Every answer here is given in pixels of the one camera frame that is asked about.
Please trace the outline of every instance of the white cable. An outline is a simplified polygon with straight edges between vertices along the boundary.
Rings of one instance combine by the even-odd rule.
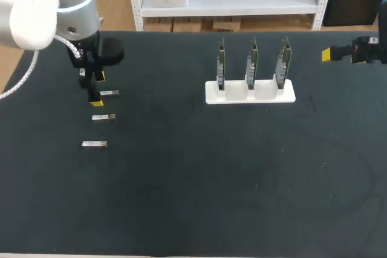
[[[27,81],[28,77],[30,76],[30,74],[32,73],[32,71],[35,68],[38,56],[39,56],[39,51],[35,51],[34,56],[32,58],[32,61],[31,61],[31,65],[28,68],[27,72],[24,74],[23,78],[20,81],[18,81],[18,83],[14,87],[12,87],[12,89],[9,89],[7,92],[1,94],[0,100],[4,99],[4,98],[8,97],[10,94],[14,93],[17,89],[19,89],[25,83],[25,81]]]
[[[79,50],[75,47],[75,45],[73,45],[71,42],[69,42],[68,40],[62,38],[61,36],[55,36],[54,37],[56,40],[62,42],[63,44],[65,44],[74,54],[74,57],[77,58],[77,59],[80,59],[81,55],[80,55],[80,52]],[[31,65],[30,67],[28,68],[27,72],[24,74],[23,78],[21,78],[20,81],[18,81],[18,83],[12,87],[11,89],[9,89],[7,92],[5,93],[2,93],[0,95],[0,100],[1,99],[4,99],[6,97],[8,97],[9,95],[11,95],[12,93],[16,92],[24,83],[25,81],[27,81],[27,79],[29,78],[29,76],[31,75],[32,71],[34,70],[35,68],[35,65],[36,65],[36,62],[37,62],[37,58],[39,57],[39,51],[35,51],[34,52],[34,56],[32,58],[32,61],[31,61]]]
[[[68,40],[62,38],[61,36],[58,36],[58,35],[55,35],[54,37],[56,40],[62,42],[63,44],[65,44],[74,54],[74,57],[76,59],[80,59],[81,55],[80,55],[80,52],[79,50],[75,47],[75,45],[73,45],[71,42],[69,42]]]

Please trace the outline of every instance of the electronic component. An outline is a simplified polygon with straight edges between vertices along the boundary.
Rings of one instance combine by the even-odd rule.
[[[225,71],[226,71],[226,51],[224,49],[224,40],[219,45],[219,56],[217,58],[216,66],[216,81],[218,82],[218,87],[220,91],[224,91],[224,81],[225,81]]]
[[[91,117],[92,121],[112,121],[115,120],[115,114],[106,114],[106,115],[93,115]]]
[[[119,96],[120,91],[119,90],[113,90],[113,91],[100,91],[101,96]]]
[[[97,148],[108,148],[107,141],[84,141],[82,147],[97,147]]]
[[[279,52],[277,67],[276,67],[276,81],[278,89],[283,89],[288,75],[291,60],[291,48],[288,38],[282,40],[281,50]]]
[[[255,75],[256,75],[257,67],[258,67],[258,49],[256,46],[256,39],[254,37],[254,41],[250,49],[250,54],[247,57],[246,81],[247,81],[247,87],[249,90],[254,90]]]

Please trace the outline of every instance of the white stand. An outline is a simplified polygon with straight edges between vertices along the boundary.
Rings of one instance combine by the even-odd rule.
[[[217,81],[206,82],[207,104],[293,103],[296,101],[293,84],[286,80],[283,89],[278,89],[276,75],[273,80],[255,80],[254,90],[248,90],[244,80],[225,81],[220,91]]]

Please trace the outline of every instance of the cardboard box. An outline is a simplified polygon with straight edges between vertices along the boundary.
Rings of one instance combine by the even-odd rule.
[[[144,21],[144,31],[172,31],[172,18],[146,18]]]
[[[214,18],[212,28],[225,31],[239,31],[241,29],[241,18],[239,16]]]
[[[174,31],[199,33],[201,31],[201,18],[175,18]]]

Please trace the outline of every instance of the black mat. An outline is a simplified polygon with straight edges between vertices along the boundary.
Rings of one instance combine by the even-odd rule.
[[[270,79],[284,33],[107,34],[126,59],[100,87],[120,98],[92,108],[55,43],[0,102],[0,253],[387,255],[387,66],[320,61],[359,33],[287,33],[284,105],[204,100],[222,37],[227,79],[244,77],[254,36]]]

